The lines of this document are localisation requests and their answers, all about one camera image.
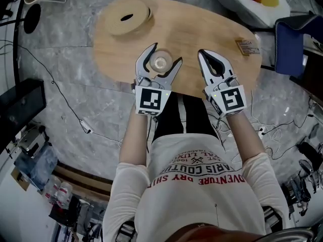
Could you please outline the person's white printed shirt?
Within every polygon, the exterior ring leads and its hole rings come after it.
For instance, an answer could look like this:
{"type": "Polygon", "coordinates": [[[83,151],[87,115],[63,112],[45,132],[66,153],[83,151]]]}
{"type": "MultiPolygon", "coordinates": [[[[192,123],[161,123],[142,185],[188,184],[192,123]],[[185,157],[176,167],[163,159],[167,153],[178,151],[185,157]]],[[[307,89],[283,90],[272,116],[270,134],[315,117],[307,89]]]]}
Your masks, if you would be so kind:
{"type": "Polygon", "coordinates": [[[165,242],[180,228],[205,223],[266,234],[263,208],[290,227],[289,210],[267,154],[235,170],[213,136],[176,134],[156,139],[149,166],[120,163],[103,219],[103,241],[115,242],[133,220],[138,242],[165,242]]]}

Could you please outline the person's right forearm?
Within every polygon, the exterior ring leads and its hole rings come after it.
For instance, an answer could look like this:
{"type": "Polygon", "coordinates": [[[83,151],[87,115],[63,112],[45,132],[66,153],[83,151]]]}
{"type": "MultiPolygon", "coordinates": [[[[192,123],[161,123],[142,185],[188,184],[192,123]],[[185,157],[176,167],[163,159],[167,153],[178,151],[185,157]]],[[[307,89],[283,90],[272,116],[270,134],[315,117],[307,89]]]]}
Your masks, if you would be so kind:
{"type": "Polygon", "coordinates": [[[226,119],[243,163],[265,152],[261,139],[243,112],[227,116],[226,119]]]}

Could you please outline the black round base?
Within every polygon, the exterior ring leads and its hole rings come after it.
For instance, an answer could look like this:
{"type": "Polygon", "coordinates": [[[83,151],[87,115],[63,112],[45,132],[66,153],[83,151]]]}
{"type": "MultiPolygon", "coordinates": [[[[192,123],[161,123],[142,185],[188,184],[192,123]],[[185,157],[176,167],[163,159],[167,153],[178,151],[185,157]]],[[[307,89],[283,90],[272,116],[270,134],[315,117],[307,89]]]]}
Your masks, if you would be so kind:
{"type": "Polygon", "coordinates": [[[26,13],[24,18],[24,31],[31,34],[37,27],[41,14],[40,4],[33,4],[26,13]]]}

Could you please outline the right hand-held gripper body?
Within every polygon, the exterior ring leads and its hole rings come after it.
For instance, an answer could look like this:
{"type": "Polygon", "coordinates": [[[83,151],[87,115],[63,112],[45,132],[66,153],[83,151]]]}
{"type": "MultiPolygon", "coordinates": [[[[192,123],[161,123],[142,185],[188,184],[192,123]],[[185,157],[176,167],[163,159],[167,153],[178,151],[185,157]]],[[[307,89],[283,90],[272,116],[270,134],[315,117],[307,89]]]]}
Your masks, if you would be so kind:
{"type": "Polygon", "coordinates": [[[244,87],[239,84],[236,75],[226,79],[209,79],[204,92],[218,116],[234,115],[246,108],[244,87]]]}

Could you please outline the blue chair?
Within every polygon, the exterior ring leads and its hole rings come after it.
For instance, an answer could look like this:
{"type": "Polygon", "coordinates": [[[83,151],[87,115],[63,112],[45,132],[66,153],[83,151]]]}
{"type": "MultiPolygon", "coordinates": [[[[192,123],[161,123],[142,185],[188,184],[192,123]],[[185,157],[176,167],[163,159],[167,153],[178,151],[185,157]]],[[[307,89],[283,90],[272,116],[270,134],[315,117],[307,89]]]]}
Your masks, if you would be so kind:
{"type": "Polygon", "coordinates": [[[323,44],[323,17],[315,14],[290,16],[275,22],[275,71],[293,77],[303,72],[303,35],[323,44]]]}

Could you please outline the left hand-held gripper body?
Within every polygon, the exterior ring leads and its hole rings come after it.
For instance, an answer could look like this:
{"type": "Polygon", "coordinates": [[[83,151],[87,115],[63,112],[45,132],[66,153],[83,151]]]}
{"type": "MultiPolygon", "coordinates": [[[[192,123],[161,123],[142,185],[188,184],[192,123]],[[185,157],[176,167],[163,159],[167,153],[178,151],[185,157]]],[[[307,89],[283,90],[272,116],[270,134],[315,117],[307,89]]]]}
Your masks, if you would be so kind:
{"type": "Polygon", "coordinates": [[[158,82],[139,76],[135,85],[135,112],[140,115],[159,116],[171,94],[158,82]]]}

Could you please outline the black monitor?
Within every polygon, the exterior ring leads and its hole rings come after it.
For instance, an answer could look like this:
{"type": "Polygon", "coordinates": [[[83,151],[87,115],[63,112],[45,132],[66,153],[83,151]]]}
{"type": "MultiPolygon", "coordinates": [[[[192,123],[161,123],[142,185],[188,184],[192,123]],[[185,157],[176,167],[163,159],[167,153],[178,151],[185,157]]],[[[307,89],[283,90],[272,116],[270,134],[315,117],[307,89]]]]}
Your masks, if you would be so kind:
{"type": "Polygon", "coordinates": [[[46,107],[44,82],[26,79],[0,96],[0,147],[46,107]]]}

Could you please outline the person's left forearm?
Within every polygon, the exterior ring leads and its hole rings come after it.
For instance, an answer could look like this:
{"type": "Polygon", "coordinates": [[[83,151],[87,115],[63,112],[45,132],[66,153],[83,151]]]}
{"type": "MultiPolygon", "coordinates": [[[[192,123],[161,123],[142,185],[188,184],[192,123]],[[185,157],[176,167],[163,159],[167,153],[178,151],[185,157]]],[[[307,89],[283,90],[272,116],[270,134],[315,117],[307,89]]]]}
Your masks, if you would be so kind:
{"type": "Polygon", "coordinates": [[[137,114],[134,104],[130,112],[126,132],[122,141],[119,163],[146,165],[147,123],[147,116],[137,114]]]}

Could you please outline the wooden coffee table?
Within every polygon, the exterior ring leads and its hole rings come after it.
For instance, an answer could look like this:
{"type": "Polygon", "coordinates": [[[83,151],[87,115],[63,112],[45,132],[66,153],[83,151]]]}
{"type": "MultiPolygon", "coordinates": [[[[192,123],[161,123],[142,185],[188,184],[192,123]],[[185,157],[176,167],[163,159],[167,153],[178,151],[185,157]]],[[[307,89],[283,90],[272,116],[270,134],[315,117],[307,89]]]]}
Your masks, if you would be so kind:
{"type": "Polygon", "coordinates": [[[256,85],[260,73],[260,54],[244,56],[238,40],[256,38],[244,26],[214,12],[172,0],[115,0],[105,7],[97,19],[93,42],[98,69],[118,82],[132,83],[135,63],[142,52],[157,43],[183,63],[173,83],[177,93],[204,98],[205,81],[198,63],[200,49],[212,50],[225,57],[233,67],[246,96],[256,85]],[[112,20],[112,8],[129,1],[143,2],[152,12],[151,18],[137,30],[114,36],[108,26],[120,26],[122,19],[112,20]]]}

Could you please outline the clear glass jar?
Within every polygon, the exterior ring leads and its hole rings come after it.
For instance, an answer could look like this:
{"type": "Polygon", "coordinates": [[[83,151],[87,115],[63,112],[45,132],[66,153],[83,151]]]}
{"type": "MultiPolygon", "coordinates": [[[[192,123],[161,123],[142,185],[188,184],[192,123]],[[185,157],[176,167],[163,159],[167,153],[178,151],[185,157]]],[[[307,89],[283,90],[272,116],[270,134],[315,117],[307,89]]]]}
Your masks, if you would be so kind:
{"type": "Polygon", "coordinates": [[[165,49],[157,49],[149,59],[150,67],[158,73],[166,73],[173,65],[171,53],[165,49]]]}

